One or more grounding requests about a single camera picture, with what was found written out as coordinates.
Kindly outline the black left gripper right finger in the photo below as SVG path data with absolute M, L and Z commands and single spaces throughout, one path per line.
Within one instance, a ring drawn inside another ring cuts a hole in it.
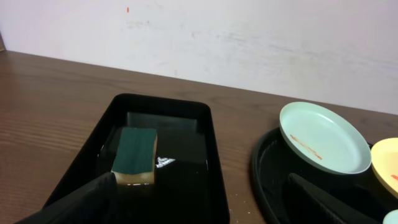
M 294 173 L 290 173 L 287 179 L 286 211 L 294 223 L 370 224 L 378 222 Z

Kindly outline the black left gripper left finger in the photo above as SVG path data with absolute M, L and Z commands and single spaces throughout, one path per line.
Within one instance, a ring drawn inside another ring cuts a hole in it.
M 17 224 L 114 223 L 117 183 L 107 172 Z

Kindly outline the green and yellow sponge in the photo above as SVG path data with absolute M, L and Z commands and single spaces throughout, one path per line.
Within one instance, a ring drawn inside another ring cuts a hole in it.
M 154 184 L 156 152 L 156 129 L 122 128 L 111 169 L 116 182 L 119 185 Z

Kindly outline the yellow plate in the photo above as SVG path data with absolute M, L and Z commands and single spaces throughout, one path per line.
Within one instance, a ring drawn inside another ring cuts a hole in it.
M 371 161 L 378 181 L 397 198 L 397 138 L 375 143 L 371 148 Z

